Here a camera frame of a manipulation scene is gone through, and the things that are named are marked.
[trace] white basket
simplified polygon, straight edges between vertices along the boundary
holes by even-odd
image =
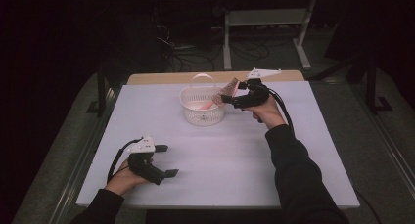
[[[210,78],[213,86],[194,87],[192,83],[199,77]],[[184,88],[180,92],[180,102],[186,120],[196,126],[211,126],[220,122],[225,115],[225,106],[213,104],[208,110],[200,110],[200,107],[209,103],[220,90],[221,88],[216,86],[210,75],[205,73],[195,75],[190,82],[190,87]]]

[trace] hand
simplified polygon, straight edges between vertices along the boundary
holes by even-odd
[[[244,110],[253,112],[253,118],[261,119],[268,129],[281,124],[286,124],[283,116],[278,110],[277,103],[272,96],[269,96],[262,105],[245,108]]]
[[[104,189],[122,196],[135,186],[148,182],[146,179],[131,172],[128,167],[128,161],[125,160]]]

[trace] white table surface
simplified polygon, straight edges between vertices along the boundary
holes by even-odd
[[[306,81],[264,82],[284,100],[296,136],[319,165],[323,182],[339,208],[359,207],[323,116]],[[127,142],[152,135],[169,146],[153,156],[153,166],[179,169],[159,186],[145,184],[125,196],[124,205],[139,208],[275,208],[280,206],[264,124],[251,112],[227,105],[218,124],[188,123],[179,101],[189,84],[125,85],[120,91],[98,151],[78,199],[89,205],[118,149]],[[239,90],[237,95],[246,94]],[[116,168],[127,158],[127,152]]]

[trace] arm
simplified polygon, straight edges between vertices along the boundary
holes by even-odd
[[[269,97],[261,106],[247,108],[261,118],[268,132],[265,138],[276,168],[275,186],[286,223],[348,223],[325,188],[321,172],[308,156],[306,147],[292,134]]]
[[[127,160],[104,189],[100,189],[91,204],[74,217],[70,224],[113,224],[122,203],[123,195],[137,185],[148,182],[128,168]]]

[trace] basket handle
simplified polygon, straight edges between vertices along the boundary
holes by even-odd
[[[200,78],[200,77],[207,77],[207,78],[211,79],[211,82],[213,82],[214,87],[216,87],[216,82],[214,82],[213,77],[211,77],[209,74],[206,74],[206,73],[199,73],[199,74],[193,76],[192,80],[190,81],[190,87],[193,87],[192,86],[193,81],[197,78]]]

